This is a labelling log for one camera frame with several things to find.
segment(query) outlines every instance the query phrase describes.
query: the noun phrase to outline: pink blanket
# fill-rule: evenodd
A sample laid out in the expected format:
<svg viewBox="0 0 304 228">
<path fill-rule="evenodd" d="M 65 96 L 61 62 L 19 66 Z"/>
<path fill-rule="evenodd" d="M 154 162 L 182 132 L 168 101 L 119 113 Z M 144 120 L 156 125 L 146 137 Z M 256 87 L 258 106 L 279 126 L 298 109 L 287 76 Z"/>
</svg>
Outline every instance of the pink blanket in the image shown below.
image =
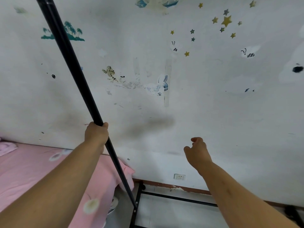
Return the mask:
<svg viewBox="0 0 304 228">
<path fill-rule="evenodd" d="M 0 157 L 0 211 L 54 169 L 71 151 L 18 143 L 18 149 Z M 121 161 L 120 165 L 133 189 L 134 170 Z M 69 228 L 101 228 L 119 183 L 121 180 L 111 158 L 101 155 Z"/>
</svg>

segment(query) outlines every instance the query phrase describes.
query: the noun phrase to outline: hand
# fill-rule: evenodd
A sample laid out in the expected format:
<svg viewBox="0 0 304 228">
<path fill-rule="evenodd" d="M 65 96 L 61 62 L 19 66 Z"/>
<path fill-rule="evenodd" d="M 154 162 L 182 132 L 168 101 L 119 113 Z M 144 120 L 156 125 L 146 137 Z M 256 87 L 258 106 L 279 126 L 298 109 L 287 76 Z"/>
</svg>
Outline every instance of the hand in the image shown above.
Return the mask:
<svg viewBox="0 0 304 228">
<path fill-rule="evenodd" d="M 184 152 L 190 165 L 197 171 L 200 166 L 206 162 L 212 162 L 210 154 L 208 153 L 206 143 L 200 137 L 191 138 L 192 148 L 186 146 Z"/>
<path fill-rule="evenodd" d="M 85 131 L 85 142 L 96 142 L 98 145 L 104 146 L 109 138 L 108 126 L 107 122 L 103 126 L 90 122 Z"/>
</svg>

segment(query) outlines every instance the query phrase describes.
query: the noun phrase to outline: wall socket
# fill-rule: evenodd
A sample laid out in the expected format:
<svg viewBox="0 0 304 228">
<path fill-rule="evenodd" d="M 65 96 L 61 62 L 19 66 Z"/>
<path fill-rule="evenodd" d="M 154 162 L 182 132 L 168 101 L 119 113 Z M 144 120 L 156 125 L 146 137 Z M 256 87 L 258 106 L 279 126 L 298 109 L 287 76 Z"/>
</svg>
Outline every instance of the wall socket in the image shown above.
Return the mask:
<svg viewBox="0 0 304 228">
<path fill-rule="evenodd" d="M 176 179 L 176 180 L 185 180 L 186 179 L 186 175 L 174 174 L 174 179 Z"/>
</svg>

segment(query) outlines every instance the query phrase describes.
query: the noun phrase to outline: yellow star sticker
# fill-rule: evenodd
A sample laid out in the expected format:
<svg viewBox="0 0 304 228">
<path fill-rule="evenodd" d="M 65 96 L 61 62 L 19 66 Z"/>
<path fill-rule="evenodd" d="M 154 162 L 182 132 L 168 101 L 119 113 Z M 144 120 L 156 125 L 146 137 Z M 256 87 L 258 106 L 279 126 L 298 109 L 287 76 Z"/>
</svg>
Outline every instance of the yellow star sticker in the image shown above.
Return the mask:
<svg viewBox="0 0 304 228">
<path fill-rule="evenodd" d="M 250 8 L 251 8 L 251 7 L 255 7 L 255 3 L 256 3 L 256 1 L 252 1 L 252 2 L 250 3 Z"/>
<path fill-rule="evenodd" d="M 212 20 L 212 21 L 213 21 L 213 24 L 214 24 L 214 23 L 217 23 L 217 19 L 218 19 L 217 17 L 214 17 L 214 19 Z"/>
<path fill-rule="evenodd" d="M 227 27 L 231 23 L 231 15 L 229 17 L 224 17 L 224 21 L 222 22 L 222 25 L 225 25 Z"/>
</svg>

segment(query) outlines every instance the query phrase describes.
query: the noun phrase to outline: metal bed frame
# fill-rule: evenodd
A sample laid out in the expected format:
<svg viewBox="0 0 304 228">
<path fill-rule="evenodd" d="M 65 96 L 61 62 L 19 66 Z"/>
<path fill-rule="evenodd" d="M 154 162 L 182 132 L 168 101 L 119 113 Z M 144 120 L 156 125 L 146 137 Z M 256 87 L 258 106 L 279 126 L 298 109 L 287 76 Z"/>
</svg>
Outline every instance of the metal bed frame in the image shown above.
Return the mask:
<svg viewBox="0 0 304 228">
<path fill-rule="evenodd" d="M 91 94 L 87 81 L 85 79 L 85 76 L 83 75 L 80 64 L 78 62 L 74 49 L 71 45 L 71 42 L 68 39 L 67 34 L 64 30 L 63 23 L 61 21 L 61 18 L 59 16 L 59 13 L 57 11 L 54 1 L 53 0 L 37 0 L 37 2 L 51 29 L 52 34 L 54 35 L 57 45 L 63 55 L 64 60 L 66 61 L 66 64 L 67 64 L 67 66 L 74 78 L 74 81 L 82 95 L 82 98 L 93 118 L 94 123 L 98 126 L 102 126 L 103 121 L 101 119 L 100 113 L 97 109 L 96 103 L 93 99 L 93 96 Z M 169 196 L 169 195 L 162 195 L 162 194 L 156 194 L 156 193 L 152 193 L 152 192 L 146 192 L 146 191 L 144 191 L 146 189 L 146 187 L 144 186 L 142 181 L 139 183 L 139 188 L 138 188 L 138 192 L 136 195 L 136 199 L 134 199 L 132 191 L 129 187 L 129 184 L 127 183 L 126 177 L 120 166 L 120 163 L 118 161 L 117 155 L 115 153 L 115 150 L 113 148 L 110 138 L 106 142 L 105 147 L 107 148 L 107 150 L 110 154 L 110 157 L 115 165 L 115 168 L 122 180 L 122 183 L 124 184 L 124 187 L 127 191 L 128 196 L 134 206 L 132 217 L 131 217 L 130 228 L 144 228 L 142 226 L 135 225 L 136 215 L 137 215 L 138 207 L 139 207 L 139 201 L 140 201 L 140 197 L 142 194 L 217 207 L 217 204 L 214 204 L 214 203 L 206 203 L 206 202 L 201 202 L 201 201 L 196 201 L 196 200 L 191 200 L 191 199 L 178 198 L 178 197 L 173 197 L 173 196 Z M 303 224 L 301 218 L 299 217 L 298 212 L 296 211 L 296 209 L 294 207 L 292 207 L 292 206 L 286 207 L 285 213 L 292 220 L 294 220 L 300 227 L 304 227 L 304 224 Z"/>
</svg>

